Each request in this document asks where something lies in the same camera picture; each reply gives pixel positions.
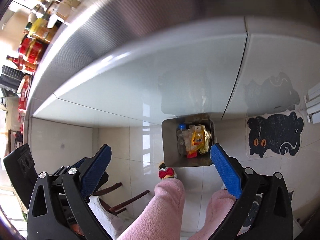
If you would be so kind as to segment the orange snack wrapper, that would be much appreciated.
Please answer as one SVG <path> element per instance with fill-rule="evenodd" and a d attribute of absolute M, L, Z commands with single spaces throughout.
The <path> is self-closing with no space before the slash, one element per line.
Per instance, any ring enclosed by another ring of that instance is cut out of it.
<path fill-rule="evenodd" d="M 211 133 L 206 130 L 205 126 L 192 126 L 188 155 L 194 158 L 198 153 L 201 155 L 206 154 L 209 151 L 210 139 Z"/>

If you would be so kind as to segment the clear plastic bottle blue cap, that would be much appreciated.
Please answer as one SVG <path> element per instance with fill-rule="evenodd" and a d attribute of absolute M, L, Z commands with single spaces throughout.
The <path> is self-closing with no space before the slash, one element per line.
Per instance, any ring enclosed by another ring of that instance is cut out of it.
<path fill-rule="evenodd" d="M 186 156 L 190 148 L 189 130 L 186 124 L 179 124 L 177 135 L 177 148 L 181 156 Z"/>

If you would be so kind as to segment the metal trash bin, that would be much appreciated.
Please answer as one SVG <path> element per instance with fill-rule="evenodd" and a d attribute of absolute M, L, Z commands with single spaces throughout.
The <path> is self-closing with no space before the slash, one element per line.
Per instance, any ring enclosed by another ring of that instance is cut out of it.
<path fill-rule="evenodd" d="M 214 123 L 208 113 L 180 116 L 162 122 L 164 163 L 170 167 L 210 166 Z"/>

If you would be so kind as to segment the pink right trouser leg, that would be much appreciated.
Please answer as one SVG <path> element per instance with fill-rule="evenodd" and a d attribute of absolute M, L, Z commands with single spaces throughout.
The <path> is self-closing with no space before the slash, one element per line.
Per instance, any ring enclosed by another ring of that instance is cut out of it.
<path fill-rule="evenodd" d="M 228 215 L 236 198 L 227 190 L 215 192 L 207 206 L 206 218 L 202 229 L 190 239 L 208 239 Z"/>

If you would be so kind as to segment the black cat floor mat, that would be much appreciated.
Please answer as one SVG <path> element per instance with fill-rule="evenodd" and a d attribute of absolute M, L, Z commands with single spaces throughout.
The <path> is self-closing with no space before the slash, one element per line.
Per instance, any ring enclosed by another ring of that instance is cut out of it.
<path fill-rule="evenodd" d="M 280 155 L 294 156 L 298 153 L 304 121 L 295 112 L 273 114 L 267 118 L 251 117 L 247 126 L 249 155 L 263 158 L 268 150 Z"/>

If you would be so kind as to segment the left slipper with red bow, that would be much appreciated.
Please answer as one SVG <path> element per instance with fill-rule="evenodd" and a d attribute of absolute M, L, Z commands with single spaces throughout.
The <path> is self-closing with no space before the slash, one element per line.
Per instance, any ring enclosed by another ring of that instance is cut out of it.
<path fill-rule="evenodd" d="M 158 176 L 161 180 L 167 178 L 175 178 L 177 179 L 177 174 L 172 167 L 167 167 L 164 162 L 161 162 L 158 167 Z"/>

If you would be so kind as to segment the red-lid chili sauce jar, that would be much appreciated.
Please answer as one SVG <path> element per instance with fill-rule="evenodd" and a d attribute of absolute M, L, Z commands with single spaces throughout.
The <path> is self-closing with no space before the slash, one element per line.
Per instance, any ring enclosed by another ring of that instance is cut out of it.
<path fill-rule="evenodd" d="M 37 39 L 24 38 L 19 46 L 18 54 L 31 64 L 39 64 L 47 45 Z"/>

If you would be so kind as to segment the yellow-lid peanut butter jar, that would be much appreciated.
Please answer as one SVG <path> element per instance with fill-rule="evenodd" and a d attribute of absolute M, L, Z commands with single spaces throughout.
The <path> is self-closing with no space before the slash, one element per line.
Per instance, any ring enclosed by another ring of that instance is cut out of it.
<path fill-rule="evenodd" d="M 57 26 L 53 26 L 52 28 L 47 27 L 48 21 L 42 18 L 37 19 L 31 26 L 29 30 L 29 37 L 35 38 L 44 42 L 46 44 L 50 44 L 54 35 L 56 34 L 58 28 Z"/>

